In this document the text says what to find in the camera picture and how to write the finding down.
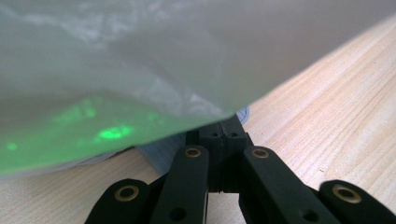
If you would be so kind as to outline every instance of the metal ring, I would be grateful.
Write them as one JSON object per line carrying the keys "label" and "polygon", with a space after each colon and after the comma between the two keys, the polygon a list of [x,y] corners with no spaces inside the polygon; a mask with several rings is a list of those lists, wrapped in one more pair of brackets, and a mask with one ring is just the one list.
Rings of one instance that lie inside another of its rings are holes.
{"label": "metal ring", "polygon": [[[341,191],[345,190],[347,193],[350,193],[350,196],[346,196]],[[347,202],[347,203],[360,203],[361,196],[353,189],[349,189],[342,185],[334,185],[332,187],[332,193],[337,196],[339,199]]]}
{"label": "metal ring", "polygon": [[268,158],[270,156],[270,154],[262,149],[262,148],[255,148],[251,151],[251,154],[256,157],[256,158],[260,158],[260,159],[265,159]]}
{"label": "metal ring", "polygon": [[[134,192],[131,195],[128,195],[126,197],[122,196],[121,193],[125,189],[131,189]],[[117,201],[125,203],[125,202],[129,202],[129,201],[135,199],[138,194],[139,194],[139,188],[137,186],[135,186],[135,185],[127,185],[127,186],[119,188],[116,191],[116,193],[114,194],[114,197],[116,198]]]}
{"label": "metal ring", "polygon": [[196,158],[201,156],[201,150],[197,148],[188,148],[184,151],[184,155],[189,158]]}

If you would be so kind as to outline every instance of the tabletop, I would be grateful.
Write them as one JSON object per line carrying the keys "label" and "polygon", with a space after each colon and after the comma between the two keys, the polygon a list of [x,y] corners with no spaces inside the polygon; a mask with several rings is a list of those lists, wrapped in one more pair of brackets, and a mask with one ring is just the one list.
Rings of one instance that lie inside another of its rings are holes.
{"label": "tabletop", "polygon": [[[244,128],[306,185],[342,179],[395,213],[396,17],[253,103]],[[0,181],[0,223],[83,223],[111,184],[158,177],[132,149],[94,165]],[[207,223],[245,223],[237,200],[210,194]]]}

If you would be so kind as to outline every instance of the green light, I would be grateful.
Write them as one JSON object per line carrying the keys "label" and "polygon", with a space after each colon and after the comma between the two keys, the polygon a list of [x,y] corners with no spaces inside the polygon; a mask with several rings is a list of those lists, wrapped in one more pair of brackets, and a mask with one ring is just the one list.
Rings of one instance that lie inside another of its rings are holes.
{"label": "green light", "polygon": [[99,136],[105,139],[121,139],[129,135],[134,129],[127,126],[112,127],[99,132]]}
{"label": "green light", "polygon": [[15,150],[18,149],[18,146],[15,143],[9,143],[7,145],[7,149],[10,150],[10,151],[15,151]]}

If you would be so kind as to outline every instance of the wooden table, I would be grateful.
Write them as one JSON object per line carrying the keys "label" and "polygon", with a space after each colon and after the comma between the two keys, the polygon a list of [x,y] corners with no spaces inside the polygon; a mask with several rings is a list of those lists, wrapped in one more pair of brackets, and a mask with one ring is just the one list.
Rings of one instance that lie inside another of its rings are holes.
{"label": "wooden table", "polygon": [[[396,17],[251,105],[245,129],[306,185],[343,179],[396,212]],[[0,223],[83,223],[114,182],[158,176],[130,150],[95,165],[1,181]],[[210,195],[208,223],[244,223],[237,195]]]}

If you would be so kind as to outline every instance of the plastic sheet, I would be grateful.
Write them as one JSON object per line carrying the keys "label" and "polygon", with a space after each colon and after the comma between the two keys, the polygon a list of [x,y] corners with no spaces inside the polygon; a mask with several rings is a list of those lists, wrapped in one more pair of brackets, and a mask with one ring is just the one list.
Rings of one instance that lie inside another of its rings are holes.
{"label": "plastic sheet", "polygon": [[394,0],[0,3],[0,175],[225,119]]}

